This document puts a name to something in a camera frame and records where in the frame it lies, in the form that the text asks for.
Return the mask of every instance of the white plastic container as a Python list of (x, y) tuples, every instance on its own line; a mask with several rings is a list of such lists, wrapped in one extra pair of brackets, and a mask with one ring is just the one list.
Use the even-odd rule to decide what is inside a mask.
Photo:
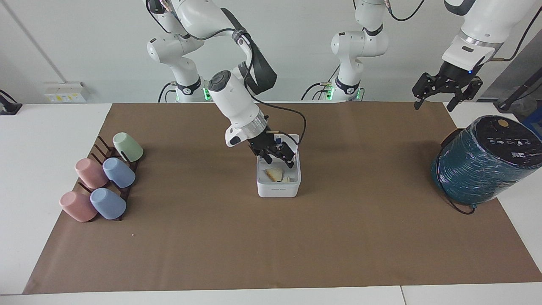
[[(291, 135), (296, 142), (299, 141), (298, 135)], [(283, 160), (271, 156), (273, 161), (271, 164), (262, 157), (257, 157), (256, 161), (256, 184), (258, 185), (258, 195), (264, 198), (292, 198), (298, 194), (299, 184), (301, 183), (301, 164), (299, 163), (298, 146), (288, 137), (284, 135), (275, 135), (275, 139), (280, 138), (283, 142), (288, 143), (288, 146), (295, 153), (292, 161), (294, 166), (288, 168)], [(290, 177), (290, 182), (273, 182), (266, 174), (266, 169), (280, 168), (282, 169), (282, 178)]]

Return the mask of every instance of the power outlet box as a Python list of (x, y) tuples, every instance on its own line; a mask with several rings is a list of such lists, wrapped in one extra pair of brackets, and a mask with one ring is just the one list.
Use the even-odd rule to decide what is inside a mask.
[(90, 93), (81, 82), (50, 85), (45, 90), (50, 103), (86, 103)]

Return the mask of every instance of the brown paper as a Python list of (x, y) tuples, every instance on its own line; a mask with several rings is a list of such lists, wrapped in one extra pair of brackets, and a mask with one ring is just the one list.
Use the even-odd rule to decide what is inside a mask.
[[(442, 104), (288, 106), (308, 120), (301, 186), (263, 199), (256, 157), (224, 144), (216, 106), (113, 105), (100, 134), (145, 149), (124, 219), (61, 213), (24, 293), (542, 281), (498, 200), (465, 216), (434, 186), (455, 129)], [(261, 107), (272, 129), (301, 131)]]

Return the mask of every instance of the white table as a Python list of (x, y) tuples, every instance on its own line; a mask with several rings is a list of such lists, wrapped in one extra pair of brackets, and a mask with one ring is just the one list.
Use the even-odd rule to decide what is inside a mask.
[[(73, 187), (73, 165), (88, 154), (110, 107), (25, 105), (14, 117), (0, 117), (1, 294), (20, 294), (24, 289), (60, 214), (58, 199)], [(450, 115), (458, 127), (465, 127), (489, 114), (498, 114), (490, 104), (464, 103)], [(59, 150), (66, 140), (72, 146)], [(542, 270), (540, 181), (542, 171), (503, 192), (499, 200)], [(541, 291), (542, 283), (155, 291), (0, 296), (0, 304), (540, 304)]]

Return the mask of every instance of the bread slice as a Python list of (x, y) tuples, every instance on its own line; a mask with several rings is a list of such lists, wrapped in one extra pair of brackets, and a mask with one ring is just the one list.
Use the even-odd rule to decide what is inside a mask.
[(266, 174), (273, 182), (281, 182), (282, 181), (282, 169), (280, 169), (280, 168), (266, 169)]

